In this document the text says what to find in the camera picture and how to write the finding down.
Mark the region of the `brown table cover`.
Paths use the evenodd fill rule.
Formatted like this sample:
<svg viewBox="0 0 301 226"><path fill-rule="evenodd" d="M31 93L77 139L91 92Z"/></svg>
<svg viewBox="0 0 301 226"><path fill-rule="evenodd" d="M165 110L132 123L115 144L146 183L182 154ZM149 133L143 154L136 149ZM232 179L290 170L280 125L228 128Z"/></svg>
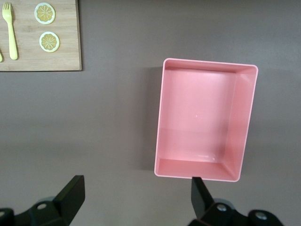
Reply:
<svg viewBox="0 0 301 226"><path fill-rule="evenodd" d="M84 175L71 226L187 226L191 181L154 174L172 57L258 67L240 180L206 186L301 226L301 0L79 0L79 17L82 71L0 73L0 208Z"/></svg>

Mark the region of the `pink plastic bin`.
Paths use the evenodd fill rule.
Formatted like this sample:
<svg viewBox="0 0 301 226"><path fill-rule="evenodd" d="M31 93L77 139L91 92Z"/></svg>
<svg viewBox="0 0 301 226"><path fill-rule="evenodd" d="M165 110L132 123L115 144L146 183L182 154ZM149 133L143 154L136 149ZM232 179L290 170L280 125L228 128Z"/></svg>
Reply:
<svg viewBox="0 0 301 226"><path fill-rule="evenodd" d="M238 181L257 76L255 65L167 58L155 175Z"/></svg>

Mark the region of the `yellow plastic fork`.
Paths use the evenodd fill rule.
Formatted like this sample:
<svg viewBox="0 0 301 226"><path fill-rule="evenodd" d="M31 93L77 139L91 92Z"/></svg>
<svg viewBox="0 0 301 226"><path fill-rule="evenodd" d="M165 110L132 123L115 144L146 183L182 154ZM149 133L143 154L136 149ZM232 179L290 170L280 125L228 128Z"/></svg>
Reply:
<svg viewBox="0 0 301 226"><path fill-rule="evenodd" d="M12 60L17 60L18 52L16 46L15 32L13 27L12 5L10 2L4 2L2 8L2 16L8 25L9 56Z"/></svg>

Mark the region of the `lemon slice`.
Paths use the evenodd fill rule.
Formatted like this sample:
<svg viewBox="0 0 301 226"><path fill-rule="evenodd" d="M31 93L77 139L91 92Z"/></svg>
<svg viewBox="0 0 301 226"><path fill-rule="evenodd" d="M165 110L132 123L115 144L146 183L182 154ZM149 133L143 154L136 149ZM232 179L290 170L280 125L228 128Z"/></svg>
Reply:
<svg viewBox="0 0 301 226"><path fill-rule="evenodd" d="M49 3L39 3L34 10L34 16L38 23L48 25L54 22L56 11Z"/></svg>
<svg viewBox="0 0 301 226"><path fill-rule="evenodd" d="M39 44L48 53L56 52L60 47L60 39L54 32L44 32L40 35Z"/></svg>

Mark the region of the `bamboo cutting board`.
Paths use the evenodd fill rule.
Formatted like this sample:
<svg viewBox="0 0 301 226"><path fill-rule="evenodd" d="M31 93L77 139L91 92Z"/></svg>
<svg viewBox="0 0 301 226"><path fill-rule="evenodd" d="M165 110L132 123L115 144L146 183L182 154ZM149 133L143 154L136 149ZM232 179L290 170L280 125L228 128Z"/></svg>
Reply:
<svg viewBox="0 0 301 226"><path fill-rule="evenodd" d="M8 26L2 16L5 2L12 7L18 59L9 56ZM51 24L41 24L34 16L39 3L55 10ZM53 32L60 40L57 51L48 53L40 47L40 36ZM0 72L80 71L81 48L78 0L0 0Z"/></svg>

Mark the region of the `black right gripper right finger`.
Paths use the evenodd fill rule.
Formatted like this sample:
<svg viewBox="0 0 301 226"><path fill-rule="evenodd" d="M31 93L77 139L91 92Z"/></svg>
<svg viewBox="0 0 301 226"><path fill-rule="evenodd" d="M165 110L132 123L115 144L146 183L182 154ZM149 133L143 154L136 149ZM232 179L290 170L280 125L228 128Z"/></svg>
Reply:
<svg viewBox="0 0 301 226"><path fill-rule="evenodd" d="M224 202L216 202L202 178L191 180L191 203L196 219L190 226L250 226L246 216Z"/></svg>

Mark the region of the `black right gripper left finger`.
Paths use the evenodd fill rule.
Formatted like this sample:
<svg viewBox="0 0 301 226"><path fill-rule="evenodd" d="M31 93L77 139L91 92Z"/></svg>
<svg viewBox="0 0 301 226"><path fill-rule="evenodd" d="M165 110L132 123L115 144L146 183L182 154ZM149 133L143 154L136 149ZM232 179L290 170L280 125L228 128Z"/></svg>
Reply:
<svg viewBox="0 0 301 226"><path fill-rule="evenodd" d="M41 201L14 217L14 226L69 226L85 200L83 175L74 176L51 201Z"/></svg>

